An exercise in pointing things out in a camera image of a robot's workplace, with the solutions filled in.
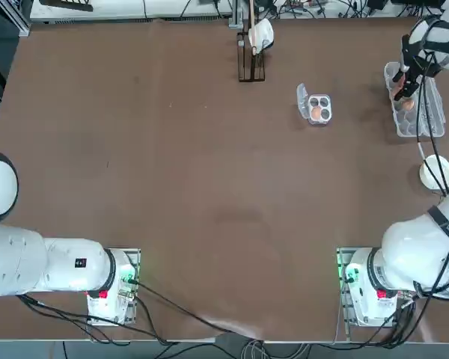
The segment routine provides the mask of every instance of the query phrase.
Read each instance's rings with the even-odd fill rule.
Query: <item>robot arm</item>
[[[442,8],[442,15],[420,20],[401,40],[400,71],[393,81],[399,82],[402,76],[405,81],[394,97],[396,101],[410,97],[419,88],[421,76],[434,77],[449,70],[449,0]]]
[[[0,221],[17,198],[16,170],[0,153]],[[136,268],[123,250],[88,239],[43,238],[0,224],[0,296],[86,292],[91,315],[123,324],[136,292],[128,279],[136,279]]]

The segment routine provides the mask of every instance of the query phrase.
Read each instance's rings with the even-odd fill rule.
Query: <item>clear plastic container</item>
[[[384,78],[386,87],[389,91],[392,115],[394,122],[396,123],[396,132],[400,137],[415,137],[417,128],[416,117],[418,115],[419,90],[412,94],[411,99],[414,101],[415,105],[409,111],[403,108],[401,101],[394,101],[391,91],[396,84],[392,81],[392,79],[398,70],[398,62],[389,62],[384,67]],[[446,122],[444,111],[442,109],[442,98],[437,90],[436,81],[429,77],[426,78],[426,98],[433,135],[434,137],[442,137],[445,134]],[[421,94],[421,106],[419,109],[419,135],[429,137],[429,127],[427,125],[423,91]]]
[[[331,99],[328,95],[308,95],[304,84],[296,89],[298,109],[311,125],[326,125],[332,117]]]
[[[298,110],[302,115],[302,118],[309,120],[309,109],[308,109],[308,92],[306,92],[305,84],[299,84],[296,89],[296,96],[298,98]]]

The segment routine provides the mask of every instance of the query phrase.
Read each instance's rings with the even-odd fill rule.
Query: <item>plastic egg tray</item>
[[[317,118],[313,117],[313,110],[315,108],[320,109],[320,116]],[[310,115],[308,119],[312,125],[326,125],[332,117],[331,99],[328,95],[310,95],[308,99],[308,110]]]

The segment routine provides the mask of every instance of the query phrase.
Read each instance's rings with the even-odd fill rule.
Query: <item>egg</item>
[[[313,110],[311,111],[311,117],[315,120],[320,120],[321,119],[321,108],[320,107],[313,108]]]
[[[414,100],[413,99],[407,99],[403,102],[403,110],[405,111],[411,111],[414,108]]]

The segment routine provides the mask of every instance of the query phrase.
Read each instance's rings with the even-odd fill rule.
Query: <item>table surface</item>
[[[20,180],[6,223],[140,248],[142,281],[241,334],[331,341],[336,248],[379,246],[389,225],[439,200],[419,183],[415,142],[395,134],[382,77],[412,24],[275,22],[260,84],[238,83],[225,22],[34,27],[0,112],[0,150]],[[328,126],[300,117],[300,82],[331,97]],[[437,82],[449,159],[449,72]],[[140,296],[162,336],[216,334]],[[37,297],[86,313],[83,294]],[[0,339],[84,337],[0,298]],[[415,340],[449,343],[448,303],[430,305]]]

